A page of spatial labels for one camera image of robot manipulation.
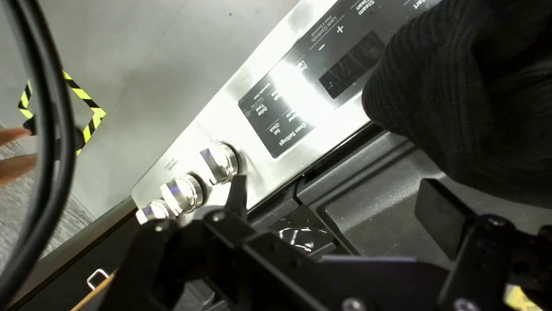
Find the control panel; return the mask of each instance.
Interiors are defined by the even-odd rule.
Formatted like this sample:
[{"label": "control panel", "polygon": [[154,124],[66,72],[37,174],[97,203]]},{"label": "control panel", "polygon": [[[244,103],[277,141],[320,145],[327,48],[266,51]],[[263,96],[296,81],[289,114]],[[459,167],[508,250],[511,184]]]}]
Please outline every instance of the control panel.
[{"label": "control panel", "polygon": [[213,143],[197,155],[189,172],[163,183],[159,198],[137,210],[139,222],[192,214],[208,202],[215,186],[232,181],[240,172],[239,152],[228,143]]}]

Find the digital display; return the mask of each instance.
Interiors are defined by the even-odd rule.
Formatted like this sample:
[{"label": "digital display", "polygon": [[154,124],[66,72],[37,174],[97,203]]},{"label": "digital display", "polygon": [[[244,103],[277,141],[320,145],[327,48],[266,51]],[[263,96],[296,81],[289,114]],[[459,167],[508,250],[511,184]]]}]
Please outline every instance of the digital display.
[{"label": "digital display", "polygon": [[321,76],[321,82],[332,98],[342,95],[363,74],[373,69],[385,50],[377,32],[370,32],[347,55],[344,55],[330,70]]}]

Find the gray floor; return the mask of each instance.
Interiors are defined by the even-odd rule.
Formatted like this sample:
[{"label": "gray floor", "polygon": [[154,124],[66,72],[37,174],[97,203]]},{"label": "gray floor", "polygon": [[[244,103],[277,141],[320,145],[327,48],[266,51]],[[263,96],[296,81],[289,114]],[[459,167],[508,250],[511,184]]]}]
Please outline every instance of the gray floor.
[{"label": "gray floor", "polygon": [[[23,148],[16,143],[0,146],[0,160],[18,153],[23,153]],[[28,212],[28,200],[33,190],[33,181],[35,172],[28,172],[18,181],[0,188],[0,271],[9,259],[11,248],[18,241],[21,224]],[[70,240],[92,219],[94,215],[78,200],[71,198],[47,252]]]},{"label": "gray floor", "polygon": [[[296,3],[44,1],[66,69],[108,110],[80,157],[75,184],[75,196],[94,217],[130,195],[139,177]],[[6,19],[0,39],[0,122],[21,124],[16,101],[26,74]],[[85,112],[78,112],[78,120],[87,120]]]}]

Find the stove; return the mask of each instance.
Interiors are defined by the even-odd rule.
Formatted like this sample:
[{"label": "stove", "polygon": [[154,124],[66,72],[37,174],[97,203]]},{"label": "stove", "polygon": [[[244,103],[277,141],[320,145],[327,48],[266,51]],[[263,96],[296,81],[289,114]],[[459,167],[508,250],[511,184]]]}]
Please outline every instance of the stove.
[{"label": "stove", "polygon": [[247,209],[370,124],[361,91],[427,0],[302,0],[133,188],[139,219],[192,219],[247,176]]}]

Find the black metal frame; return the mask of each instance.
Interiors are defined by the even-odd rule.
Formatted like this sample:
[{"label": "black metal frame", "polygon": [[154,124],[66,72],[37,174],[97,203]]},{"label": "black metal frame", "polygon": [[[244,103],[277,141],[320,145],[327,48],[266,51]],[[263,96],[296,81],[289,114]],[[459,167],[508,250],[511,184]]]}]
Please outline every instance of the black metal frame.
[{"label": "black metal frame", "polygon": [[113,272],[123,262],[140,228],[135,210],[133,200],[127,198],[45,255],[18,291],[11,309],[75,307],[92,291],[87,278],[97,267]]},{"label": "black metal frame", "polygon": [[[449,196],[440,190],[425,195]],[[444,207],[425,202],[432,200],[420,198],[418,209]],[[453,200],[440,214],[456,207]],[[470,217],[468,234],[456,234],[463,247],[453,252],[451,272],[404,259],[315,260],[275,233],[258,233],[228,207],[185,228],[154,221],[132,245],[102,309],[171,309],[190,279],[208,279],[233,309],[506,309],[508,283],[552,307],[551,226],[532,236],[499,215]],[[535,269],[520,274],[520,262]]]}]

